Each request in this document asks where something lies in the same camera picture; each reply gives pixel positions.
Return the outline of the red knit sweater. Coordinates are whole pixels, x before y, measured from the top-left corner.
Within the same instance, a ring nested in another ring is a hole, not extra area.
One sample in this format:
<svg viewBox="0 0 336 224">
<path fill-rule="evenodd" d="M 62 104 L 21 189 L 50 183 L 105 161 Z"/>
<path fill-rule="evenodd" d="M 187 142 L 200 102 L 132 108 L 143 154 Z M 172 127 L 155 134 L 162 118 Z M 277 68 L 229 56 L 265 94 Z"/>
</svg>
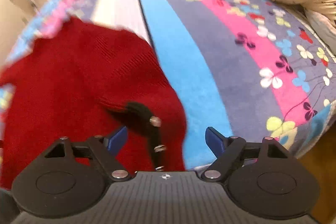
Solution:
<svg viewBox="0 0 336 224">
<path fill-rule="evenodd" d="M 55 37 L 36 39 L 29 55 L 1 73 L 1 84 L 15 87 L 3 134 L 4 188 L 11 188 L 15 177 L 60 137 L 84 141 L 121 125 L 128 138 L 120 163 L 130 172 L 153 170 L 149 129 L 128 112 L 132 102 L 161 120 L 164 169 L 185 168 L 182 104 L 152 47 L 133 32 L 72 17 Z"/>
</svg>

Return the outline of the colourful floral striped blanket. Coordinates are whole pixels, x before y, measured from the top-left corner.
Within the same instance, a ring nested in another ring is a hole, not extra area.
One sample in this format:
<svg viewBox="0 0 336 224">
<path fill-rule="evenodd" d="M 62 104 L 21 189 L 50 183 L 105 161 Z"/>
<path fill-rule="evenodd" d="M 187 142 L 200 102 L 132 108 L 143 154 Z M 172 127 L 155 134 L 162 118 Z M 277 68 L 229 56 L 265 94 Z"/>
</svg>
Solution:
<svg viewBox="0 0 336 224">
<path fill-rule="evenodd" d="M 72 12 L 128 28 L 155 50 L 187 119 L 187 169 L 210 164 L 205 129 L 277 139 L 307 153 L 335 123 L 335 57 L 294 11 L 269 0 L 49 0 L 6 59 Z"/>
</svg>

